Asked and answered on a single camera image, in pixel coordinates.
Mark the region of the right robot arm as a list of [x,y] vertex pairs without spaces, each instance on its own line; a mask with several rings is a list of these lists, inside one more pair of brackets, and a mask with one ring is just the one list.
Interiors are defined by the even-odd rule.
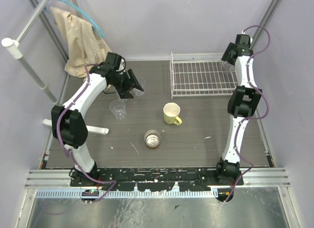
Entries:
[[247,34],[238,34],[235,42],[229,43],[221,60],[235,67],[238,85],[229,99],[227,112],[230,114],[230,129],[227,144],[216,164],[215,180],[225,186],[241,175],[240,150],[249,118],[261,99],[262,90],[257,91],[253,73],[252,39]]

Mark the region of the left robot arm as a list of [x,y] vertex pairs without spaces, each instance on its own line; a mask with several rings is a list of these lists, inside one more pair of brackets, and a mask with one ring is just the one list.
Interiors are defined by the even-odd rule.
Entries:
[[74,169],[87,187],[99,180],[96,162],[87,147],[88,129],[85,114],[96,97],[108,86],[113,86],[121,99],[132,99],[132,89],[143,91],[132,69],[126,69],[125,59],[108,52],[105,61],[85,66],[86,80],[63,105],[51,110],[52,134],[60,143],[64,154],[73,160]]

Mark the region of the clear plastic cup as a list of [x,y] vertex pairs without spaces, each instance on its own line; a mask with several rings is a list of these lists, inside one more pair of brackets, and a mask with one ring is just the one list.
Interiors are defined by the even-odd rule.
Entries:
[[128,99],[121,98],[118,93],[117,93],[117,97],[118,97],[118,100],[121,100],[121,101],[127,101],[128,100]]
[[[144,89],[145,88],[145,84],[146,84],[146,81],[144,78],[140,77],[138,79],[138,82],[139,84],[141,85],[141,87]],[[144,95],[144,91],[141,91],[141,90],[138,90],[136,88],[133,89],[133,93],[136,95],[136,96],[143,96]]]
[[221,61],[220,64],[221,64],[221,67],[222,67],[222,71],[234,72],[236,70],[234,65],[229,64],[226,61]]
[[110,112],[117,120],[125,119],[127,112],[126,112],[126,105],[122,100],[115,100],[109,106]]

